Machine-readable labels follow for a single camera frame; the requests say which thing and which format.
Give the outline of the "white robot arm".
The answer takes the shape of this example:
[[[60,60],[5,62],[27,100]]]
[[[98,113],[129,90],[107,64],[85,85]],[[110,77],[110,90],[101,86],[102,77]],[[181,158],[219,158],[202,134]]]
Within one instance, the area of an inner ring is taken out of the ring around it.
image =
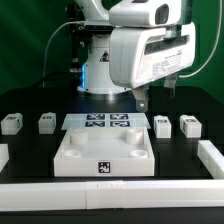
[[[165,80],[175,95],[179,72],[193,64],[193,0],[121,0],[107,10],[102,0],[75,0],[84,14],[80,29],[88,59],[78,88],[98,99],[133,93],[136,110],[148,110],[148,84]]]

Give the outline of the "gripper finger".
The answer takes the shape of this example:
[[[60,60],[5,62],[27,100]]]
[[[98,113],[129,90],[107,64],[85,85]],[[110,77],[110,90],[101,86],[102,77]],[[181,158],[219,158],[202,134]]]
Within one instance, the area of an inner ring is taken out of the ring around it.
[[[136,110],[138,112],[146,112],[148,110],[148,86],[143,85],[132,90],[136,100]]]
[[[163,92],[166,99],[172,99],[175,96],[176,84],[179,78],[179,73],[173,73],[165,78]]]

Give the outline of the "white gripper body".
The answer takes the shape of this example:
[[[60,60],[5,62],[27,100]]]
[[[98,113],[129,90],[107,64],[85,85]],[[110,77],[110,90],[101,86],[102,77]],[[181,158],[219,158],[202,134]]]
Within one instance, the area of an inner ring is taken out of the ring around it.
[[[109,47],[112,82],[135,89],[193,64],[195,25],[184,25],[181,35],[166,38],[165,28],[116,28]]]

